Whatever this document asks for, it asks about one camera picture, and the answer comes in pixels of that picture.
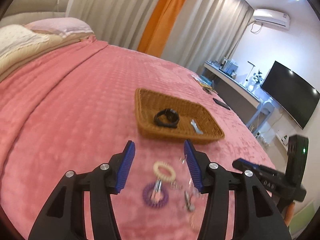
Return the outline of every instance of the beige headboard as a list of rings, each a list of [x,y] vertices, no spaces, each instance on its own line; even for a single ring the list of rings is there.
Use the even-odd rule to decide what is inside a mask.
[[[65,17],[69,0],[13,0],[0,21],[0,27]]]

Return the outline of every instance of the metal bolt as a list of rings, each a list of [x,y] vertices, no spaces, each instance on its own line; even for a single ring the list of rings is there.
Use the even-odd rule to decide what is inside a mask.
[[[110,168],[110,166],[107,163],[103,163],[103,164],[100,165],[100,169],[102,169],[103,171],[105,171],[105,170],[107,170],[109,168]]]
[[[210,163],[209,167],[213,170],[217,169],[219,167],[219,165],[217,163]]]
[[[71,178],[75,173],[73,171],[67,171],[66,177]]]
[[[252,171],[249,171],[249,170],[246,170],[246,171],[244,171],[244,174],[245,174],[246,176],[248,176],[248,177],[252,177],[253,172],[252,172]]]

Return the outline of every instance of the black watch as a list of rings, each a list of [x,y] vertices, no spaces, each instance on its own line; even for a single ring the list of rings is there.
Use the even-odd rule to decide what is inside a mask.
[[[170,123],[164,123],[164,122],[160,121],[159,117],[163,114],[166,116],[166,118],[168,119],[168,121]],[[164,109],[164,110],[160,111],[158,114],[156,114],[153,120],[157,126],[177,128],[177,125],[178,125],[180,118],[179,118],[179,115],[176,111],[168,108],[168,109]]]

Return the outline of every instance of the pink bedspread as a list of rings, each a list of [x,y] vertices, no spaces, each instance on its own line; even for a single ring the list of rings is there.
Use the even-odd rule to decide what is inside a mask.
[[[242,157],[273,167],[270,159],[233,111],[212,101],[176,64],[108,45],[93,37],[50,52],[0,83],[1,205],[27,239],[44,202],[68,170],[92,171],[128,140],[136,144],[126,187],[112,196],[122,239],[196,239],[205,200],[197,200],[196,216],[184,209],[183,191],[169,189],[169,204],[161,210],[144,205],[142,190],[155,181],[154,161],[170,163],[177,182],[188,187],[190,174],[183,144],[141,137],[134,115],[138,87],[201,103],[215,117],[225,139],[197,146],[211,161],[232,170]],[[86,202],[86,224],[90,227]],[[227,238],[232,238],[231,198]],[[190,221],[196,220],[195,230]],[[87,238],[93,239],[92,231]]]

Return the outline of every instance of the basket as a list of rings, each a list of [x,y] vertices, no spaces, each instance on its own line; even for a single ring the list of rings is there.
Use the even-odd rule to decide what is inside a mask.
[[[191,139],[196,144],[208,144],[225,136],[209,111],[200,104],[144,88],[136,90],[134,101],[138,130],[146,138],[181,142]],[[180,121],[176,129],[154,124],[154,116],[166,108],[174,109],[179,114]],[[161,116],[160,119],[165,122],[166,117]],[[195,132],[190,124],[192,119],[203,134]]]

